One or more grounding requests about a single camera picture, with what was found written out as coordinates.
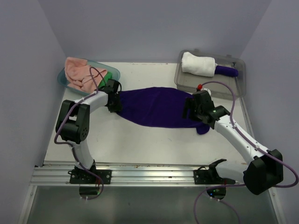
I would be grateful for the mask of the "dark purple towel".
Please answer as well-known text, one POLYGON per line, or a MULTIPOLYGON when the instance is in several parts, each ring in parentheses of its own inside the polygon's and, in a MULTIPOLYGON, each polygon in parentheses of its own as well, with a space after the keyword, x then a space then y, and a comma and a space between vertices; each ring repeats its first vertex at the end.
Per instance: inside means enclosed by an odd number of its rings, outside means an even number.
POLYGON ((160 128, 195 128, 206 134, 210 127, 201 121, 183 118, 190 93, 170 87, 150 87, 120 92, 122 110, 117 114, 135 124, 160 128))

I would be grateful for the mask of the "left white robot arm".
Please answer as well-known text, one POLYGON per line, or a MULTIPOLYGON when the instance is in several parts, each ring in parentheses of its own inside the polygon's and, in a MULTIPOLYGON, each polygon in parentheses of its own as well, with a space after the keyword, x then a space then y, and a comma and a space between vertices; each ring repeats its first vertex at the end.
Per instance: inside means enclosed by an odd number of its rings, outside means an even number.
POLYGON ((94 169, 95 161, 87 144, 90 114, 101 107, 106 107, 112 113, 121 111, 121 90, 119 81, 109 79, 104 86, 79 100, 62 102, 54 143, 68 145, 71 148, 76 161, 75 166, 82 170, 80 177, 86 183, 92 183, 97 178, 97 171, 94 169))

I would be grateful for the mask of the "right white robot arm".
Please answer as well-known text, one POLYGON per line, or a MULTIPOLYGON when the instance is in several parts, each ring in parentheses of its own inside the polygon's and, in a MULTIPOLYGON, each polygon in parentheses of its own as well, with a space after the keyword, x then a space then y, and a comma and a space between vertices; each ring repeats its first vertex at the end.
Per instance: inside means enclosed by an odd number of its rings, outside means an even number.
POLYGON ((219 159, 209 164, 207 170, 197 170, 207 184, 243 182, 248 190, 259 195, 283 181, 282 155, 278 150, 268 150, 259 145, 230 117, 223 106, 214 106, 211 99, 201 101, 186 98, 183 118, 202 121, 221 134, 243 157, 246 165, 229 163, 219 159))

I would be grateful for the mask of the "green towel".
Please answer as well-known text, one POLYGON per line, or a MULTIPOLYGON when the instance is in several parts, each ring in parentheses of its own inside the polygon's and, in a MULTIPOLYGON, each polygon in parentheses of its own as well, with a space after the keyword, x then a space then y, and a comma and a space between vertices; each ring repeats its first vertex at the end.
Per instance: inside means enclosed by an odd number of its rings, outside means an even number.
POLYGON ((107 83, 107 81, 109 79, 112 79, 113 74, 111 72, 107 72, 107 74, 104 76, 104 79, 101 80, 101 82, 99 83, 98 87, 101 88, 102 86, 105 86, 105 84, 107 83))

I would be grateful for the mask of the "grey transparent plastic tray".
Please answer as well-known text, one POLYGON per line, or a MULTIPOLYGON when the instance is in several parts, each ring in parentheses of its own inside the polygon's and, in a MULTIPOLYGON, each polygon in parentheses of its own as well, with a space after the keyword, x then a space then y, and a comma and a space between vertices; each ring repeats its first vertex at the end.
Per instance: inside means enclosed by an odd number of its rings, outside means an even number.
POLYGON ((237 98, 243 97, 246 94, 246 67, 243 60, 231 56, 221 56, 200 52, 198 50, 190 50, 189 52, 195 56, 212 57, 215 59, 215 63, 219 66, 225 66, 238 71, 237 77, 228 77, 221 74, 215 74, 213 77, 203 77, 182 71, 181 60, 185 52, 187 52, 187 50, 182 50, 178 56, 178 63, 174 77, 177 89, 186 92, 195 92, 196 87, 199 84, 211 81, 211 83, 206 84, 205 87, 211 91, 213 97, 231 100, 232 94, 229 89, 221 84, 215 83, 215 81, 218 81, 228 85, 233 90, 237 98))

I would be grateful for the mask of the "pink towel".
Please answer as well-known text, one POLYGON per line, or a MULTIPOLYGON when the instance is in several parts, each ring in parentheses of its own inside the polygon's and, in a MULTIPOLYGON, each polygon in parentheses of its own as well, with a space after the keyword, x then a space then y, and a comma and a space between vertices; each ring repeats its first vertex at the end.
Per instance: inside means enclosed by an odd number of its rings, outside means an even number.
POLYGON ((98 88, 108 70, 92 66, 86 59, 68 57, 64 72, 70 88, 90 94, 98 88))

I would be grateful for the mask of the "rolled white towel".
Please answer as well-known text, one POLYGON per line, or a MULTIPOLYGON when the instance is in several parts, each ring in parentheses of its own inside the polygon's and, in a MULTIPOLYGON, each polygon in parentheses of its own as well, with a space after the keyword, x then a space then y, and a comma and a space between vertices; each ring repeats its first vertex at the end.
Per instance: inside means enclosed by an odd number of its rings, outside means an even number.
POLYGON ((185 52, 181 59, 182 72, 197 76, 213 77, 217 63, 213 57, 195 56, 185 52))

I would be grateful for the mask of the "rolled purple towel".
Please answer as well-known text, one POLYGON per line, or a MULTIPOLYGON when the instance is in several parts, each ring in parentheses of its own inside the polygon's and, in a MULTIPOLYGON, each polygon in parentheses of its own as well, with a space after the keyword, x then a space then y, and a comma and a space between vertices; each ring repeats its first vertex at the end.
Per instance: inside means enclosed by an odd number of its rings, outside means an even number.
POLYGON ((223 75, 227 77, 238 77, 239 73, 238 70, 226 66, 217 65, 215 68, 216 75, 223 75))

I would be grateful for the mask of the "teal plastic bin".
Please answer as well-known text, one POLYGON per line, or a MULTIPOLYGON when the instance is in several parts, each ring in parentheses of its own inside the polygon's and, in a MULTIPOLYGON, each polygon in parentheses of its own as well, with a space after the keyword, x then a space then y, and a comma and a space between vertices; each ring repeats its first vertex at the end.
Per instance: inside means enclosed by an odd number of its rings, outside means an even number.
MULTIPOLYGON (((96 66, 96 67, 99 67, 99 68, 107 69, 109 72, 111 72, 113 74, 112 79, 117 80, 117 81, 120 79, 120 76, 121 76, 120 72, 116 68, 113 68, 111 66, 108 66, 108 65, 105 65, 105 64, 102 64, 102 63, 99 63, 99 62, 95 62, 95 61, 92 61, 92 60, 88 60, 88 62, 92 66, 96 66)), ((65 88, 67 88, 69 90, 71 90, 72 92, 75 92, 75 93, 80 94, 82 96, 87 96, 88 95, 85 92, 78 91, 78 90, 70 88, 68 86, 69 82, 68 82, 68 80, 65 77, 64 68, 59 72, 59 74, 57 76, 57 81, 58 81, 58 83, 60 85, 62 85, 63 87, 65 87, 65 88)))

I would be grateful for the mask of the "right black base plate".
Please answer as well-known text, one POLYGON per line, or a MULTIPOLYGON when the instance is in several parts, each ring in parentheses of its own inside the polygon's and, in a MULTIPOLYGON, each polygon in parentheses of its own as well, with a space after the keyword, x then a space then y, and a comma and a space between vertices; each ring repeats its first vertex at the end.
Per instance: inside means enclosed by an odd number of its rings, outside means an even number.
POLYGON ((194 184, 196 185, 226 185, 226 184, 235 184, 235 180, 229 178, 221 178, 216 168, 200 167, 196 170, 193 170, 194 184))

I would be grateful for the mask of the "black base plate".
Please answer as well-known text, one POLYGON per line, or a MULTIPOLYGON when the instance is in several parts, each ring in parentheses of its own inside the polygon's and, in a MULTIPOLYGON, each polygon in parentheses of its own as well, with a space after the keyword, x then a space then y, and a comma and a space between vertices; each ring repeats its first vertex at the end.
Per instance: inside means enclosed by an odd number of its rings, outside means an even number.
POLYGON ((229 178, 221 178, 216 168, 200 167, 196 170, 193 170, 194 184, 196 185, 226 185, 226 184, 235 184, 235 180, 229 178))
POLYGON ((95 165, 92 165, 88 171, 93 173, 93 175, 76 166, 74 169, 68 171, 70 184, 99 184, 99 180, 95 175, 102 179, 103 184, 110 184, 112 170, 97 169, 95 165))

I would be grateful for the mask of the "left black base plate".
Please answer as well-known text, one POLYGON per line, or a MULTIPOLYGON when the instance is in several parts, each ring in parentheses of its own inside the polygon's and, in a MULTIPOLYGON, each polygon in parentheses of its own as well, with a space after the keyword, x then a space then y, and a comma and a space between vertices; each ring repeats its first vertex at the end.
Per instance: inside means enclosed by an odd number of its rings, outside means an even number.
POLYGON ((95 165, 92 165, 88 171, 93 173, 93 175, 76 166, 74 169, 68 171, 70 184, 99 184, 99 180, 95 175, 102 179, 103 184, 110 184, 112 170, 97 169, 95 165))

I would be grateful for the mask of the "aluminium mounting rail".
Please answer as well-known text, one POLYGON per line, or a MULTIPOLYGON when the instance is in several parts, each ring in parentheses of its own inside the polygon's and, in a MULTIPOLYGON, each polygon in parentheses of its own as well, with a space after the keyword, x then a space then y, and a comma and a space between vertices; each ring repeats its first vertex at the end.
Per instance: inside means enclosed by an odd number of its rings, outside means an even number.
MULTIPOLYGON (((109 187, 193 187, 193 172, 199 165, 97 163, 96 168, 110 170, 109 187)), ((34 168, 30 184, 34 186, 70 186, 68 171, 73 162, 46 161, 34 168)))

